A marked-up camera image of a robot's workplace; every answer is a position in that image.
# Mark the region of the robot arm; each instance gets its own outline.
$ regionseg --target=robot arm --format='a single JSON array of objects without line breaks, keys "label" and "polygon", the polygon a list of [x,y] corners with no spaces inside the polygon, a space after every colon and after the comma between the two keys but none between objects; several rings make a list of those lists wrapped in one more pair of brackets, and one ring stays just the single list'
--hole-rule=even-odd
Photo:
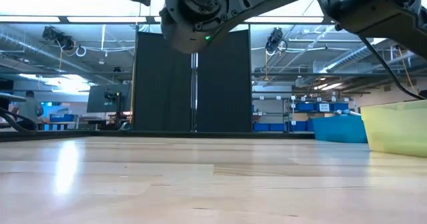
[{"label": "robot arm", "polygon": [[[149,0],[133,0],[149,5]],[[250,17],[297,0],[165,0],[163,36],[184,53],[200,51]],[[337,29],[389,38],[427,58],[427,11],[421,0],[317,0]]]}]

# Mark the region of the translucent plastic container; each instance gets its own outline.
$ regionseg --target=translucent plastic container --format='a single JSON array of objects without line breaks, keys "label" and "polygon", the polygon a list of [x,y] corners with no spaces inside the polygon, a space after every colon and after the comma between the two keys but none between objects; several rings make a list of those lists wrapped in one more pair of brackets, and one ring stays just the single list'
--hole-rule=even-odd
[{"label": "translucent plastic container", "polygon": [[427,101],[362,107],[372,151],[427,157]]}]

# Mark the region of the wooden table surface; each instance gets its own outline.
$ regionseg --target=wooden table surface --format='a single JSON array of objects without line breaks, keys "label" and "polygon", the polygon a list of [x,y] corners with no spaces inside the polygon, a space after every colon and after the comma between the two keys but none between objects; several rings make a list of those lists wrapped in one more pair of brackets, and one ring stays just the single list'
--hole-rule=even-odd
[{"label": "wooden table surface", "polygon": [[427,159],[314,140],[0,143],[0,223],[426,223]]}]

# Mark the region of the black partition panel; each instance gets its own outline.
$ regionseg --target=black partition panel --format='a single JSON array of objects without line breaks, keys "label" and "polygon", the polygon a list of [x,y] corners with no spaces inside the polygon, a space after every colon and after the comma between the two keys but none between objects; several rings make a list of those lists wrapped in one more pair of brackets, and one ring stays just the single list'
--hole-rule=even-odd
[{"label": "black partition panel", "polygon": [[249,31],[236,31],[199,53],[197,131],[251,132]]},{"label": "black partition panel", "polygon": [[139,33],[136,53],[133,130],[190,131],[191,55],[156,33]]}]

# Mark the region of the blue plastic bin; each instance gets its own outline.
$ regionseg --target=blue plastic bin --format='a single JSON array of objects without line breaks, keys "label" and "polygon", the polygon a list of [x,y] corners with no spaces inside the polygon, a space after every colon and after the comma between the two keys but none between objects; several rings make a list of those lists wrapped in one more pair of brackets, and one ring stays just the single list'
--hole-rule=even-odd
[{"label": "blue plastic bin", "polygon": [[295,111],[314,111],[314,103],[296,103]]},{"label": "blue plastic bin", "polygon": [[285,124],[283,123],[271,123],[270,131],[285,131]]},{"label": "blue plastic bin", "polygon": [[307,121],[307,131],[314,131],[313,119]]},{"label": "blue plastic bin", "polygon": [[50,122],[73,121],[74,115],[72,115],[72,114],[51,115],[49,120],[50,120]]},{"label": "blue plastic bin", "polygon": [[336,116],[312,119],[316,140],[343,143],[367,143],[365,126],[359,116]]},{"label": "blue plastic bin", "polygon": [[254,123],[254,131],[269,131],[270,124],[268,123]]},{"label": "blue plastic bin", "polygon": [[333,103],[331,104],[331,111],[338,111],[338,110],[347,110],[348,109],[348,103]]},{"label": "blue plastic bin", "polygon": [[296,121],[295,125],[292,125],[292,122],[288,121],[286,127],[289,131],[306,131],[307,121]]}]

